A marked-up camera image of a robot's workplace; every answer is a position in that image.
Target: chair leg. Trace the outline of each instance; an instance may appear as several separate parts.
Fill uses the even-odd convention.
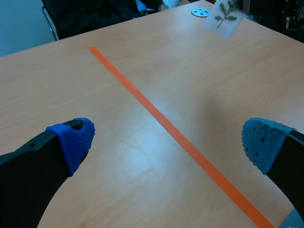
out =
[[[46,9],[45,6],[43,6],[43,7],[42,7],[42,12],[43,12],[44,17],[46,18],[46,20],[47,20],[47,22],[48,22],[48,25],[49,25],[49,28],[50,28],[51,32],[53,33],[53,36],[54,36],[55,41],[57,41],[57,37],[56,37],[56,35],[55,35],[55,32],[54,32],[54,30],[53,30],[53,28],[52,28],[51,23],[50,23],[49,20],[48,20],[48,17],[47,17],[47,15],[46,15],[45,9]]]

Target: light blue wall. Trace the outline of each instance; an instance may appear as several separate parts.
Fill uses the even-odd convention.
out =
[[[41,0],[0,0],[0,56],[53,41]]]

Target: blue rubber fingertip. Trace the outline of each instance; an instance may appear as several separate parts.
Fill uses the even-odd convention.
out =
[[[286,136],[292,130],[295,129],[270,120],[261,118],[247,120],[242,130],[246,156],[263,174],[267,174]]]
[[[73,129],[62,123],[46,129],[58,136],[70,177],[78,169],[83,155],[91,148],[95,135],[94,124],[89,119],[75,118],[74,120],[82,120],[84,122],[80,130]]]

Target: black chair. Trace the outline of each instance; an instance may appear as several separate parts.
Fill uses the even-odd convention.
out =
[[[47,14],[49,15],[49,17],[51,18],[52,22],[54,23],[53,16],[52,16],[52,14],[50,13],[50,11],[47,9],[47,7],[46,7],[47,4],[45,3],[44,0],[42,0],[42,3],[43,3],[42,12],[43,12],[44,17],[46,18],[46,20],[47,20],[47,22],[48,22],[48,25],[49,25],[49,28],[50,28],[51,32],[53,33],[53,36],[54,36],[55,41],[57,41],[57,40],[58,40],[58,39],[57,39],[57,36],[56,36],[55,31],[54,31],[54,29],[53,29],[53,27],[52,27],[52,25],[51,25],[51,22],[48,20]]]

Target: chair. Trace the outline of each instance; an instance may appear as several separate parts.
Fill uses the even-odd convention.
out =
[[[46,20],[47,20],[47,22],[48,22],[48,25],[49,25],[49,28],[50,28],[51,32],[53,33],[53,36],[54,36],[55,41],[57,41],[58,39],[57,39],[57,37],[56,37],[55,31],[54,31],[54,29],[53,29],[53,27],[52,27],[52,25],[51,25],[51,23],[50,23],[50,21],[48,20],[48,17],[47,17],[47,14],[48,14],[49,17],[51,18],[51,14],[50,14],[49,11],[47,10],[47,8],[44,6],[44,5],[45,5],[45,4],[44,4],[44,1],[42,1],[42,3],[43,3],[42,12],[43,12],[44,17],[46,18]]]

